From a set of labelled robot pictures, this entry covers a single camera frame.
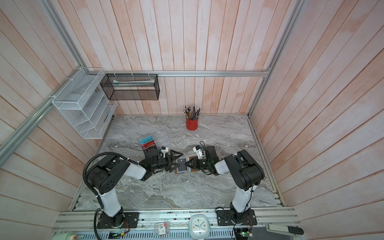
small plastic package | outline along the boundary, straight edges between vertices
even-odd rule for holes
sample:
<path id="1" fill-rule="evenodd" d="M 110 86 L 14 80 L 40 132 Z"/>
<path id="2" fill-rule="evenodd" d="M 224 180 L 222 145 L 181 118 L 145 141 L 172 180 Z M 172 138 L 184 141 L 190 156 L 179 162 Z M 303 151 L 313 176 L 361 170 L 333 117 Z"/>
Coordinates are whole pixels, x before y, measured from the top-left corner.
<path id="1" fill-rule="evenodd" d="M 169 222 L 155 223 L 154 234 L 155 236 L 161 236 L 169 233 Z"/>
<path id="2" fill-rule="evenodd" d="M 151 148 L 172 148 L 174 146 L 170 135 L 165 127 L 150 132 L 144 136 L 138 137 L 137 140 L 139 141 L 139 144 L 141 145 L 144 153 L 146 153 Z"/>

analog clock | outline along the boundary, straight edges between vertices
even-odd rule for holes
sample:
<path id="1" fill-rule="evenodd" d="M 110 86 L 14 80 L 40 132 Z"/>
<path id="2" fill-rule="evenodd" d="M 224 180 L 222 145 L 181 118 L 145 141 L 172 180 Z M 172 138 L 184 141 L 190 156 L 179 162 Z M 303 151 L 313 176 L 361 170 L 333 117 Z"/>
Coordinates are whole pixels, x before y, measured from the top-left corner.
<path id="1" fill-rule="evenodd" d="M 205 239 L 211 230 L 208 218 L 203 214 L 193 215 L 189 219 L 188 228 L 193 239 Z"/>

white wire mesh rack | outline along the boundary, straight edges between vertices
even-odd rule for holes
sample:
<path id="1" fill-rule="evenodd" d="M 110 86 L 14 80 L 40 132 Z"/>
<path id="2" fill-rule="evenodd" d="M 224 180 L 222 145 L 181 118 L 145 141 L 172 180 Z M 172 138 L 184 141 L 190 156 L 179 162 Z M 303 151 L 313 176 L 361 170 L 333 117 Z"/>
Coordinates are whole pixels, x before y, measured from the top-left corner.
<path id="1" fill-rule="evenodd" d="M 87 75 L 84 68 L 67 83 L 52 101 L 58 109 L 81 110 L 88 102 L 96 87 L 104 77 L 101 69 L 97 75 Z"/>
<path id="2" fill-rule="evenodd" d="M 103 77 L 103 70 L 89 75 L 82 68 L 52 101 L 82 138 L 101 139 L 117 107 L 96 90 Z"/>

sticker label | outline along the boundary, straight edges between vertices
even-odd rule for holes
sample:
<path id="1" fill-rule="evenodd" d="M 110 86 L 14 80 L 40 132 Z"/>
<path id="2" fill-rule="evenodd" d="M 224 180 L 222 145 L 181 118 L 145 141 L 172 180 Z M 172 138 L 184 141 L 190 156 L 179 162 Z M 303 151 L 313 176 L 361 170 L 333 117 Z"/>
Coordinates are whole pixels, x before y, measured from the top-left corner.
<path id="1" fill-rule="evenodd" d="M 159 223 L 159 235 L 166 234 L 166 225 L 165 222 Z"/>

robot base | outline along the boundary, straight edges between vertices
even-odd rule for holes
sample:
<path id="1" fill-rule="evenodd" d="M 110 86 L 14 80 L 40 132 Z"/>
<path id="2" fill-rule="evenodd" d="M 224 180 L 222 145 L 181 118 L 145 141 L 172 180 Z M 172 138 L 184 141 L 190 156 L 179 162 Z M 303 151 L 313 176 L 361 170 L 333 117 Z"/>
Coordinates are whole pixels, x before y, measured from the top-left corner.
<path id="1" fill-rule="evenodd" d="M 231 210 L 217 210 L 217 224 L 219 226 L 233 226 L 236 224 L 241 225 L 257 225 L 255 211 L 248 209 L 243 213 L 237 214 L 239 217 L 236 218 Z"/>
<path id="2" fill-rule="evenodd" d="M 128 221 L 129 228 L 136 228 L 137 222 L 139 220 L 138 212 L 125 212 L 123 213 L 123 220 Z M 111 224 L 111 217 L 105 215 L 103 212 L 100 215 L 99 223 L 97 224 L 97 229 L 106 229 L 106 228 L 126 228 L 125 223 L 123 222 L 120 226 L 115 227 Z"/>

